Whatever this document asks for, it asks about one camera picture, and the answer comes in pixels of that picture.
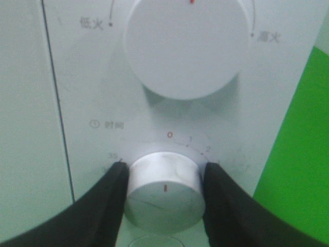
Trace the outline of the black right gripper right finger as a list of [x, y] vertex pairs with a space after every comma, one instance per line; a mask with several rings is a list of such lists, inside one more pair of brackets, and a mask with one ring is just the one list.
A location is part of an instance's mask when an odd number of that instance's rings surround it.
[[326, 245], [264, 208], [217, 163], [206, 164], [203, 191], [210, 246]]

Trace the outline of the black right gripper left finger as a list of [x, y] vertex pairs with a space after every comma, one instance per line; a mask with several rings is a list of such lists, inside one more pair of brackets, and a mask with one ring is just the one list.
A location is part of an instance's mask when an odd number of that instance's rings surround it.
[[115, 162], [79, 200], [1, 246], [115, 246], [123, 217], [129, 168]]

